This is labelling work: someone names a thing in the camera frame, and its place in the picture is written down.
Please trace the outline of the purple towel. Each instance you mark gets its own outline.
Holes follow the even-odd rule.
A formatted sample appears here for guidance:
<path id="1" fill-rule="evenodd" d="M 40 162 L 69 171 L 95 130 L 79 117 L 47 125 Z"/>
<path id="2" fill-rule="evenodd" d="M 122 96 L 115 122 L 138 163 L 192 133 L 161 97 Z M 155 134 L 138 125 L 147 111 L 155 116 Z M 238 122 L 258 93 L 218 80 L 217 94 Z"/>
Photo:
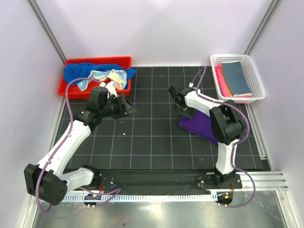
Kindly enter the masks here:
<path id="1" fill-rule="evenodd" d="M 183 116 L 179 122 L 179 127 L 186 129 L 206 140 L 209 140 L 214 144 L 218 144 L 218 141 L 212 132 L 209 116 L 200 111 L 196 111 L 192 118 Z"/>

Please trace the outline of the pink microfiber towel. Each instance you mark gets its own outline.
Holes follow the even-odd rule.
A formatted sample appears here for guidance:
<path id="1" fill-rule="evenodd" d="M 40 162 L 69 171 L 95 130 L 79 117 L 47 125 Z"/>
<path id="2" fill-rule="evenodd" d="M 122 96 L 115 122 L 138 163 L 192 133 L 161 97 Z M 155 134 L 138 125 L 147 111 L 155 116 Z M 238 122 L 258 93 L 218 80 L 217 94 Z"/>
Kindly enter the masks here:
<path id="1" fill-rule="evenodd" d="M 222 73 L 222 67 L 221 64 L 218 64 L 215 66 L 216 76 L 218 80 L 218 84 L 221 90 L 221 93 L 224 97 L 252 97 L 252 93 L 245 93 L 245 94 L 239 94 L 239 95 L 233 95 L 226 83 L 225 77 Z"/>

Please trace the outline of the yellow tiger print towel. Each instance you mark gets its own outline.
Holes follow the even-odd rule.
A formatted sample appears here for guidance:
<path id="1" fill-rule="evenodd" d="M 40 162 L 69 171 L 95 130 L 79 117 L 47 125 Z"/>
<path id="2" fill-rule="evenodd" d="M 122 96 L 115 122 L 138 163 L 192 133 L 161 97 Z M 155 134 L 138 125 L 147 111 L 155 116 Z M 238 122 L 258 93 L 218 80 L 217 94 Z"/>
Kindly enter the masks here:
<path id="1" fill-rule="evenodd" d="M 252 97 L 240 61 L 222 62 L 221 70 L 233 97 Z"/>

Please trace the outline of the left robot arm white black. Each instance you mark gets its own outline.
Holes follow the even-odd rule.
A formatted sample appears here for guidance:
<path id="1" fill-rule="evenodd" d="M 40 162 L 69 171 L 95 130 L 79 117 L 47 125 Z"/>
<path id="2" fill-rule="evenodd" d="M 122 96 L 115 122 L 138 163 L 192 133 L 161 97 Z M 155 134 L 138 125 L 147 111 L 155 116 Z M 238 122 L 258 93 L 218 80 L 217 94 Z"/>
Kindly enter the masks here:
<path id="1" fill-rule="evenodd" d="M 106 87 L 93 88 L 88 103 L 74 114 L 54 147 L 36 165 L 25 167 L 28 194 L 56 206 L 72 190 L 83 186 L 98 189 L 101 183 L 98 169 L 84 165 L 76 171 L 64 173 L 67 163 L 104 118 L 117 120 L 137 112 L 125 94 L 112 95 Z"/>

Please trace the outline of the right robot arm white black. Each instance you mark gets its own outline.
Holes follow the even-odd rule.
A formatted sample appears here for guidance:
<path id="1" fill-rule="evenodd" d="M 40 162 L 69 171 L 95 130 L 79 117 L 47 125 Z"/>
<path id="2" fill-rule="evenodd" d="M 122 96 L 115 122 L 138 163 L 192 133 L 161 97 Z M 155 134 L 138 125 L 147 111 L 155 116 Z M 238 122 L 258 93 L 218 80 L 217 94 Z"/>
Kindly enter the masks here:
<path id="1" fill-rule="evenodd" d="M 183 116 L 192 118 L 195 111 L 200 111 L 210 118 L 211 130 L 218 142 L 218 160 L 214 170 L 214 183 L 218 188 L 231 185 L 236 175 L 235 153 L 237 145 L 246 128 L 250 128 L 245 115 L 232 100 L 226 102 L 202 94 L 198 89 L 188 87 L 168 89 L 175 101 L 175 110 Z"/>

